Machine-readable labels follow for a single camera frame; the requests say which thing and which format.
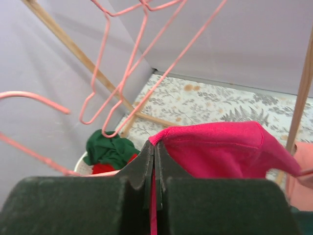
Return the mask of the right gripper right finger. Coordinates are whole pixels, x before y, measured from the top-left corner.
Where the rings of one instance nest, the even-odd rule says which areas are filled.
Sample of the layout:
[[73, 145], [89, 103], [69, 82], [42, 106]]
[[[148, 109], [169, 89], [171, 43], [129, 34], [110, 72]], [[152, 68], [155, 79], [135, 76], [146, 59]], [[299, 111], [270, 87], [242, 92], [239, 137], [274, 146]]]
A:
[[160, 235], [298, 235], [276, 183], [199, 179], [156, 145], [157, 232]]

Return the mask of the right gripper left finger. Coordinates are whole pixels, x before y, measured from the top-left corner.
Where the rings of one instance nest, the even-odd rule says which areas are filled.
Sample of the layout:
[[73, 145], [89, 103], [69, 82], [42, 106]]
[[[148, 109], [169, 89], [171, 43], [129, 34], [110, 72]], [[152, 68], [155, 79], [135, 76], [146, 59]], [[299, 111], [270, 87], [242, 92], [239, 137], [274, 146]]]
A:
[[114, 176], [28, 177], [0, 213], [3, 235], [148, 235], [154, 148]]

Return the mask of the magenta t shirt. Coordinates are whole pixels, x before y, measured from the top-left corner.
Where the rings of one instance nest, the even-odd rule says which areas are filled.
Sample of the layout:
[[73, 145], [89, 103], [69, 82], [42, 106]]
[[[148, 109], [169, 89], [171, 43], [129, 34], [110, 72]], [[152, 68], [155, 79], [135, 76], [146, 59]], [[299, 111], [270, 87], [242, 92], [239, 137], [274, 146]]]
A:
[[[165, 145], [187, 173], [199, 179], [266, 179], [271, 169], [298, 176], [294, 157], [259, 123], [217, 122], [176, 126], [149, 138]], [[157, 210], [150, 214], [151, 233], [157, 232]]]

